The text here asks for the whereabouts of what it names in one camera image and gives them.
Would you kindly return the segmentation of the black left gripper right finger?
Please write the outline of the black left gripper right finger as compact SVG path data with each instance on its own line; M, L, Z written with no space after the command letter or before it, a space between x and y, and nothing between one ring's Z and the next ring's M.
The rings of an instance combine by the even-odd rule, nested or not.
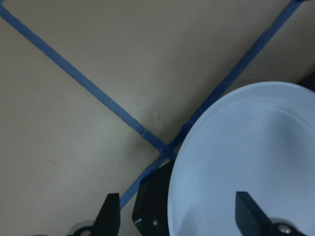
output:
M243 236L267 236L272 222L248 192L236 192L235 221Z

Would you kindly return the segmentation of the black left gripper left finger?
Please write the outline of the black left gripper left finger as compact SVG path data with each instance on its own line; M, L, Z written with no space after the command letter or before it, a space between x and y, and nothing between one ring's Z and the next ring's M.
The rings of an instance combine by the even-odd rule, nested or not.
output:
M118 193L107 195L92 228L92 236L117 236L120 229L120 197Z

